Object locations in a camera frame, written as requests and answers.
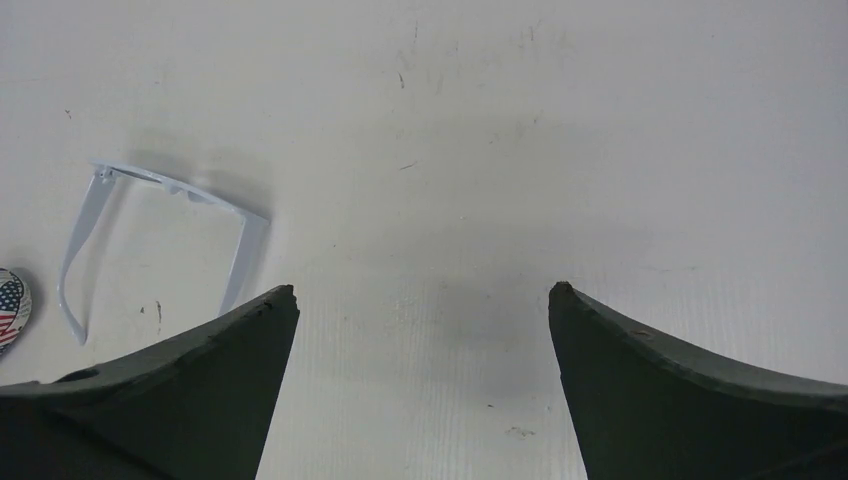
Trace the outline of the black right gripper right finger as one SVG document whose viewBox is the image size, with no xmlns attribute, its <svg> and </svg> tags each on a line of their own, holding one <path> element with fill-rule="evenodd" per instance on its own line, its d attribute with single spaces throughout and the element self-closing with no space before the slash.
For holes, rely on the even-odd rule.
<svg viewBox="0 0 848 480">
<path fill-rule="evenodd" d="M 549 330 L 591 479 L 843 479 L 847 389 L 733 360 L 557 283 Z"/>
</svg>

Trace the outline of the flag print glasses case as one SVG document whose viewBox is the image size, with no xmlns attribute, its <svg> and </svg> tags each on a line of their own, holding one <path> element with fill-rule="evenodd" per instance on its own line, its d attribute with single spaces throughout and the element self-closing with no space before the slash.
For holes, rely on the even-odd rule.
<svg viewBox="0 0 848 480">
<path fill-rule="evenodd" d="M 22 334 L 32 312 L 31 289 L 11 270 L 1 269 L 1 355 Z"/>
</svg>

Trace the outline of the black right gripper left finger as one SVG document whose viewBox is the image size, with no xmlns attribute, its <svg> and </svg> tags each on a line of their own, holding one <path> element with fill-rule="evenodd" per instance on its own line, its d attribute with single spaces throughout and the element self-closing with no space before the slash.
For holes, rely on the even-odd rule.
<svg viewBox="0 0 848 480">
<path fill-rule="evenodd" d="M 252 479 L 300 312 L 280 285 L 51 383 L 1 390 L 5 479 Z"/>
</svg>

